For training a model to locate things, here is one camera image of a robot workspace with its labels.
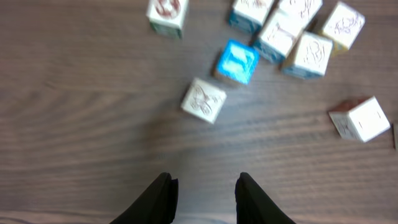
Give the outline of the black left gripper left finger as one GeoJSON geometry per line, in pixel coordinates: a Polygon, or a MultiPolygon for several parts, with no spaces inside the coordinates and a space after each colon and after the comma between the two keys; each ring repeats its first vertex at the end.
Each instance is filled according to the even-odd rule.
{"type": "Polygon", "coordinates": [[[163,172],[110,224],[170,224],[177,205],[178,179],[163,172]]]}

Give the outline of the wooden block green letter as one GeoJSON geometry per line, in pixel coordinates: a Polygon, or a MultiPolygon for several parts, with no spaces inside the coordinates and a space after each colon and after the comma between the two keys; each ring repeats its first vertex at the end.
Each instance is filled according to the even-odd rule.
{"type": "Polygon", "coordinates": [[[226,100],[226,92],[199,78],[194,78],[183,98],[181,109],[214,124],[226,100]]]}

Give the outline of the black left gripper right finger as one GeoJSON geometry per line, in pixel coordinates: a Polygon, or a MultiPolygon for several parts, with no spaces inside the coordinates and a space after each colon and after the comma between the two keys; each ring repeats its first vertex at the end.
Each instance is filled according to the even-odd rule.
{"type": "Polygon", "coordinates": [[[247,173],[235,186],[237,224],[295,224],[247,173]]]}

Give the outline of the wooden block soccer ball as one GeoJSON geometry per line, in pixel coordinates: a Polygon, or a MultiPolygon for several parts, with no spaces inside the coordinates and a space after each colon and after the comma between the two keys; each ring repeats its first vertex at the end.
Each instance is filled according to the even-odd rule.
{"type": "Polygon", "coordinates": [[[157,34],[182,39],[188,7],[189,0],[149,0],[146,16],[157,34]]]}

